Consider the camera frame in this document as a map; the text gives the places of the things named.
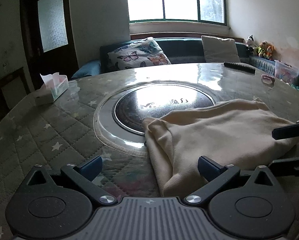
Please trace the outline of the cream sweatshirt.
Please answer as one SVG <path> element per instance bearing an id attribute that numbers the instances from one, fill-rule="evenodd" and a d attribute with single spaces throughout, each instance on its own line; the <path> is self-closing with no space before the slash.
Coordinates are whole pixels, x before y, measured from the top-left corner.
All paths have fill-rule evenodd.
<path id="1" fill-rule="evenodd" d="M 160 194 L 183 198 L 205 185 L 207 179 L 198 171 L 202 155 L 243 170 L 272 162 L 299 143 L 299 137 L 272 137 L 273 129 L 289 124 L 258 98 L 145 118 L 145 140 Z"/>

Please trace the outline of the clear plastic storage box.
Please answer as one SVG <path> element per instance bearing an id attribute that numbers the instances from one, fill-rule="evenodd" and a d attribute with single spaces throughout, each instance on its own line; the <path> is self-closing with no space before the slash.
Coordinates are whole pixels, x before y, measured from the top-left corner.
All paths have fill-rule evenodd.
<path id="1" fill-rule="evenodd" d="M 290 65 L 275 60 L 275 77 L 285 83 L 292 84 L 299 75 L 299 71 Z"/>

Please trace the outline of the round black induction cooktop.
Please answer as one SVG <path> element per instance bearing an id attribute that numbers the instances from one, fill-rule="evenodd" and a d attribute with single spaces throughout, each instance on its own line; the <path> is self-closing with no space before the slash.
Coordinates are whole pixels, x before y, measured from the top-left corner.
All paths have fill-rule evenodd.
<path id="1" fill-rule="evenodd" d="M 110 92 L 93 116 L 96 138 L 105 146 L 136 157 L 146 157 L 144 118 L 161 118 L 171 111 L 203 108 L 217 102 L 205 86 L 185 81 L 153 81 Z"/>

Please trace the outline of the black remote control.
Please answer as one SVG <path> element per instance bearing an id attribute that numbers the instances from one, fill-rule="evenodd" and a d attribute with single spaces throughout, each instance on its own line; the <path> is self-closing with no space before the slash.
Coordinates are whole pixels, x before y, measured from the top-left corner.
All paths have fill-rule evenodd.
<path id="1" fill-rule="evenodd" d="M 245 63 L 223 62 L 223 65 L 226 68 L 235 69 L 250 74 L 255 74 L 255 68 Z"/>

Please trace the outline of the orange plush toy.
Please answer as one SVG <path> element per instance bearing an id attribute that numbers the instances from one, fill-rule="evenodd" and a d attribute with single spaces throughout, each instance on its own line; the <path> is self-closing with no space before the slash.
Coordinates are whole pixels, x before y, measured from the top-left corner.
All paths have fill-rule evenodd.
<path id="1" fill-rule="evenodd" d="M 267 60 L 273 60 L 273 53 L 274 53 L 274 51 L 275 51 L 274 46 L 272 44 L 269 44 L 268 47 L 267 47 L 265 58 Z"/>

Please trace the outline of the yellow plush toy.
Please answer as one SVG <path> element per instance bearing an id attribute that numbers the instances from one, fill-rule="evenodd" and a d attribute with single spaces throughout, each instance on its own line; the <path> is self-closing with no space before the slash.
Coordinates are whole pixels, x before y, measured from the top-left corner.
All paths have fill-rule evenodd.
<path id="1" fill-rule="evenodd" d="M 267 41 L 261 42 L 257 48 L 257 55 L 261 58 L 265 58 L 267 55 L 268 47 L 269 47 L 269 43 Z"/>

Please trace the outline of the tissue box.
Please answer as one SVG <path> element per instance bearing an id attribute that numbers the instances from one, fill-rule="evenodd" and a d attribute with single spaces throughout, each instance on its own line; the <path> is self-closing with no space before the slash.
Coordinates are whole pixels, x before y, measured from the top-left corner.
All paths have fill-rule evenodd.
<path id="1" fill-rule="evenodd" d="M 34 92 L 34 99 L 37 106 L 54 103 L 68 88 L 69 82 L 66 75 L 59 72 L 42 75 L 43 85 Z"/>

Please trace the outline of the black white plush toy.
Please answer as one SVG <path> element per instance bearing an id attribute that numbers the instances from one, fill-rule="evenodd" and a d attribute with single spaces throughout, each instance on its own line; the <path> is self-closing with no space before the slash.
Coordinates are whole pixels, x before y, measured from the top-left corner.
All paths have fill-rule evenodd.
<path id="1" fill-rule="evenodd" d="M 254 36 L 250 35 L 245 41 L 246 46 L 248 47 L 248 51 L 251 55 L 258 55 L 258 46 L 256 46 Z"/>

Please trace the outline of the dark wooden cabinet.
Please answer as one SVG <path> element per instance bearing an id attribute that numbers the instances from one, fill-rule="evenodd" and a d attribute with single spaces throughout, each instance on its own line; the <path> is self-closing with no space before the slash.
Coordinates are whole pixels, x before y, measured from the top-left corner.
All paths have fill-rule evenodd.
<path id="1" fill-rule="evenodd" d="M 0 74 L 0 122 L 30 92 L 23 66 Z"/>

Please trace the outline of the plain beige pillow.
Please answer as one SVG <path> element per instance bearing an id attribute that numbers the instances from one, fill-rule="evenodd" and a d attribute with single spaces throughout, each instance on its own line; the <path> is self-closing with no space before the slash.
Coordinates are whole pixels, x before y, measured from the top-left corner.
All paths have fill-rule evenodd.
<path id="1" fill-rule="evenodd" d="M 241 62 L 234 39 L 202 35 L 201 41 L 207 63 Z"/>

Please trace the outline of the teal corner sofa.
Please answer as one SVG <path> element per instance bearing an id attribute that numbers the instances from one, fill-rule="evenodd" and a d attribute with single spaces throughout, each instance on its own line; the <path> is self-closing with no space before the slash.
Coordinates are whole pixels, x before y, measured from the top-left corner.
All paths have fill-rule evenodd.
<path id="1" fill-rule="evenodd" d="M 200 38 L 156 38 L 155 39 L 172 64 L 204 63 L 203 44 Z M 125 48 L 133 42 L 131 40 L 100 47 L 100 58 L 83 65 L 71 78 L 79 79 L 86 76 L 95 76 L 117 71 L 118 68 L 109 66 L 108 53 L 120 47 Z M 242 63 L 250 64 L 272 76 L 275 75 L 275 62 L 252 55 L 243 43 L 236 43 L 239 59 Z"/>

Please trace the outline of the butterfly print pillow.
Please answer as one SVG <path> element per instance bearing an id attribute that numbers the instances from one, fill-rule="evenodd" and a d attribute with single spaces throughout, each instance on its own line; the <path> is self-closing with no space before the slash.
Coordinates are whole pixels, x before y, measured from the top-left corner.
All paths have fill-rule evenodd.
<path id="1" fill-rule="evenodd" d="M 109 52 L 107 57 L 107 66 L 114 71 L 171 64 L 152 37 L 121 46 Z"/>

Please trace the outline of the dark wooden door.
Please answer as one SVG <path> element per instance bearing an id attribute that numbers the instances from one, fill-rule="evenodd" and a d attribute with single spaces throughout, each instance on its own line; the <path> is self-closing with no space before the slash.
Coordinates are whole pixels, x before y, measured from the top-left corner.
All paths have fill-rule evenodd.
<path id="1" fill-rule="evenodd" d="M 79 69 L 69 0 L 19 0 L 21 31 L 34 89 L 42 76 L 60 73 L 72 77 Z"/>

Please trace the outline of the green framed window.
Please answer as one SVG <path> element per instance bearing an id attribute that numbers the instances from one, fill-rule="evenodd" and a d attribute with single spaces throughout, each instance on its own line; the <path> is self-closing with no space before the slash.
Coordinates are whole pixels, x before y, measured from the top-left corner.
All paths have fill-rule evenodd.
<path id="1" fill-rule="evenodd" d="M 226 25 L 225 0 L 128 0 L 130 22 L 189 21 Z"/>

